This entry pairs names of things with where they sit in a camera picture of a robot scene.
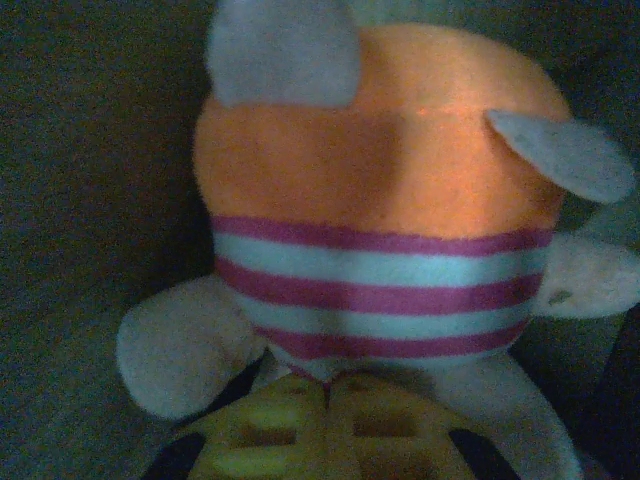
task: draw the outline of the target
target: pink stripe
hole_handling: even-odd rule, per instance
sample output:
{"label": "pink stripe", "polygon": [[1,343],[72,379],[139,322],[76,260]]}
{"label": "pink stripe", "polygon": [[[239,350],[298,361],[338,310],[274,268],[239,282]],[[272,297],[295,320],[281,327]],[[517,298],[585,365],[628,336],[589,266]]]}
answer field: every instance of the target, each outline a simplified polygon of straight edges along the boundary
{"label": "pink stripe", "polygon": [[469,355],[503,347],[513,342],[524,330],[528,320],[495,332],[460,337],[424,340],[388,340],[381,338],[314,335],[255,326],[256,332],[300,360],[325,357],[358,359],[430,358]]}
{"label": "pink stripe", "polygon": [[220,276],[263,302],[387,315],[448,315],[494,310],[532,298],[542,274],[472,287],[388,287],[272,275],[216,258]]}
{"label": "pink stripe", "polygon": [[385,253],[470,257],[546,247],[553,235],[551,230],[519,230],[481,238],[443,240],[420,235],[365,233],[346,227],[290,224],[251,217],[216,216],[211,223],[215,233],[280,243]]}

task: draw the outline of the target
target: stuffed animal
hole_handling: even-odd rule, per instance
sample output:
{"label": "stuffed animal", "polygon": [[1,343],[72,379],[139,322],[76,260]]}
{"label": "stuffed animal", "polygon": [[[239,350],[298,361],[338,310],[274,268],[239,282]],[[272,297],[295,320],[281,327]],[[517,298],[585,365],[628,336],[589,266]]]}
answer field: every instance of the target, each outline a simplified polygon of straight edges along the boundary
{"label": "stuffed animal", "polygon": [[565,191],[615,202],[632,168],[510,48],[443,27],[358,31],[347,13],[220,5],[194,150],[217,274],[125,317],[125,383],[143,408],[183,417],[268,344],[277,368],[262,383],[367,370],[489,425],[523,478],[579,478],[507,348],[532,309],[639,300],[629,251],[552,232]]}

